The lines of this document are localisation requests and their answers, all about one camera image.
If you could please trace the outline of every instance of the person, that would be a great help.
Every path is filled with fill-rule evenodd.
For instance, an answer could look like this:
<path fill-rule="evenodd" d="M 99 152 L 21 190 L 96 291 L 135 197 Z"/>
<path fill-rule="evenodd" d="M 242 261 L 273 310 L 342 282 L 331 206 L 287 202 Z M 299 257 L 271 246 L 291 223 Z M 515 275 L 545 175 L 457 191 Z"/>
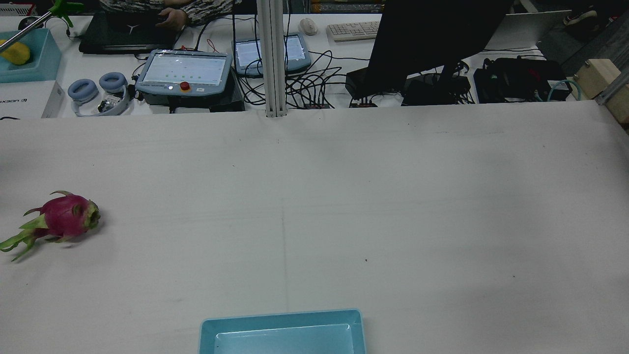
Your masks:
<path fill-rule="evenodd" d="M 145 13 L 159 11 L 166 19 L 156 27 L 181 31 L 197 26 L 232 11 L 242 0 L 100 0 L 101 8 L 109 13 Z"/>

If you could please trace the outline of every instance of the green clamp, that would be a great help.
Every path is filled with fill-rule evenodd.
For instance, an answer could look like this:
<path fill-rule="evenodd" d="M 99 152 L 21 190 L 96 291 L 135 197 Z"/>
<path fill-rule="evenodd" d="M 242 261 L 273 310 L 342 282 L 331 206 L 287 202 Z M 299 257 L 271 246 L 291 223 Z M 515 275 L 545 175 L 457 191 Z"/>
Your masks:
<path fill-rule="evenodd" d="M 74 27 L 68 17 L 68 13 L 78 13 L 83 10 L 85 10 L 85 5 L 81 3 L 67 3 L 65 0 L 56 0 L 55 4 L 48 11 L 56 17 L 63 18 L 68 23 L 68 26 Z"/>

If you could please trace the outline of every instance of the red wire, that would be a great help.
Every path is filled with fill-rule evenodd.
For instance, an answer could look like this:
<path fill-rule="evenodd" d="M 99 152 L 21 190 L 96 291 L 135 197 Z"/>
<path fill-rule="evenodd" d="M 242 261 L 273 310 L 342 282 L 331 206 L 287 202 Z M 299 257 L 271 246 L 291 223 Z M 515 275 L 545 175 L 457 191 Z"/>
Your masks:
<path fill-rule="evenodd" d="M 216 50 L 216 47 L 214 46 L 214 43 L 208 38 L 208 45 L 210 46 L 210 48 L 212 48 L 214 50 L 214 53 L 218 53 L 218 50 Z"/>

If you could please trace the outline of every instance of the person's hand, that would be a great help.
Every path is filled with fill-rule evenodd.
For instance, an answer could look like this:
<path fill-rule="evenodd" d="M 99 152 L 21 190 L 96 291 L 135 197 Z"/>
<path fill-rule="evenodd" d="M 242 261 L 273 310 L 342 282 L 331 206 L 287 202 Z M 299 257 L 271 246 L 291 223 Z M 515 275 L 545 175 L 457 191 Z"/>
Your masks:
<path fill-rule="evenodd" d="M 159 16 L 168 16 L 164 22 L 158 23 L 155 27 L 165 28 L 167 30 L 179 32 L 183 26 L 187 25 L 190 19 L 184 10 L 176 10 L 173 8 L 163 9 Z"/>
<path fill-rule="evenodd" d="M 167 8 L 178 8 L 191 2 L 192 0 L 164 0 L 164 6 Z"/>

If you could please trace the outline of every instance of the blue cable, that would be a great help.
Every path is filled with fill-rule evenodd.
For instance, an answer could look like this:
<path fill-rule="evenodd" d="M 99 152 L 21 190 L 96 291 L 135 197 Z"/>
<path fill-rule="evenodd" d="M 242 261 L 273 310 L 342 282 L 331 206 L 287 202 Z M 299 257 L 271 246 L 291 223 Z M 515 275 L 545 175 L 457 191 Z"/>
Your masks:
<path fill-rule="evenodd" d="M 566 80 L 561 80 L 552 86 L 552 88 L 550 89 L 550 92 L 548 93 L 548 98 L 546 99 L 546 102 L 550 102 L 550 98 L 552 97 L 552 93 L 555 91 L 555 88 L 557 88 L 557 86 L 561 85 L 562 83 L 573 84 L 577 88 L 577 91 L 579 92 L 579 97 L 577 97 L 577 101 L 581 101 L 581 86 L 579 86 L 579 84 L 575 83 L 572 80 L 566 79 Z"/>

